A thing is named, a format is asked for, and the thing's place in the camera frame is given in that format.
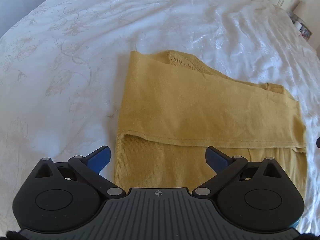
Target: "lampshade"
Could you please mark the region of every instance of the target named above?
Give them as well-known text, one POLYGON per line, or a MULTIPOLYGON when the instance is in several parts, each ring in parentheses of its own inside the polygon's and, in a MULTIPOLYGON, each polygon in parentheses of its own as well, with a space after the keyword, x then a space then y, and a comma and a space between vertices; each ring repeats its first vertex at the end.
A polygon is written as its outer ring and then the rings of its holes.
POLYGON ((293 13, 298 16, 302 21, 307 18, 307 8, 304 2, 300 2, 298 6, 294 9, 293 13))

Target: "gray ribbed plate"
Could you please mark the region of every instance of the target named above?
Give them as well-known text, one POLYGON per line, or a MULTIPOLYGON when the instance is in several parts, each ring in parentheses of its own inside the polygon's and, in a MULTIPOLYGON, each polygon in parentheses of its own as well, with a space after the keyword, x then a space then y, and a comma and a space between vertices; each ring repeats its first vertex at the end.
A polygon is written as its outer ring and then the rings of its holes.
POLYGON ((30 240, 292 240, 295 229, 257 234, 225 221, 210 200, 192 197, 185 188, 133 188, 128 196, 106 201, 86 225, 61 234, 24 229, 30 240))

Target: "knit fabric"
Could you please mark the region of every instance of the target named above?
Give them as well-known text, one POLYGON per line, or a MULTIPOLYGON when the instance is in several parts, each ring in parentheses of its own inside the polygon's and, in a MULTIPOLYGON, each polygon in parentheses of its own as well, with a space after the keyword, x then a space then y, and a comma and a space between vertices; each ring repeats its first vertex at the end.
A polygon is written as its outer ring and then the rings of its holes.
POLYGON ((213 146, 252 162, 276 158, 301 195, 307 160, 300 105, 276 84, 233 80, 193 55, 131 52, 116 140, 114 181, 130 187, 188 187, 215 173, 213 146))

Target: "bed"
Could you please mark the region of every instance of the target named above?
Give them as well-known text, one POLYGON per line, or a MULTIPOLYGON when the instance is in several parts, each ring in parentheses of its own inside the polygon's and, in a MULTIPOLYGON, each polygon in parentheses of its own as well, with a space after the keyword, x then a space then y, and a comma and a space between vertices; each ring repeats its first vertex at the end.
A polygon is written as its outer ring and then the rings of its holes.
MULTIPOLYGON (((42 157, 115 151, 132 50, 196 55, 231 78, 281 84, 301 103, 308 186, 300 232, 320 234, 320 62, 268 0, 47 0, 0 39, 0 234, 42 157)), ((112 161, 101 173, 112 178, 112 161)))

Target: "triangular cutout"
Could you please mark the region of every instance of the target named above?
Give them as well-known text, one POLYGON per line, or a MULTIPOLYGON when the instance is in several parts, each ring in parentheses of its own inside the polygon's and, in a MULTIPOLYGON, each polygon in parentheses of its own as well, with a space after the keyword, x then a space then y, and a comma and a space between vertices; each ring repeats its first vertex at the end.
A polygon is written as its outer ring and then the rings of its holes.
POLYGON ((279 171, 272 163, 268 163, 263 175, 267 177, 281 178, 279 171))
POLYGON ((48 164, 43 164, 36 174, 36 179, 53 176, 48 164))

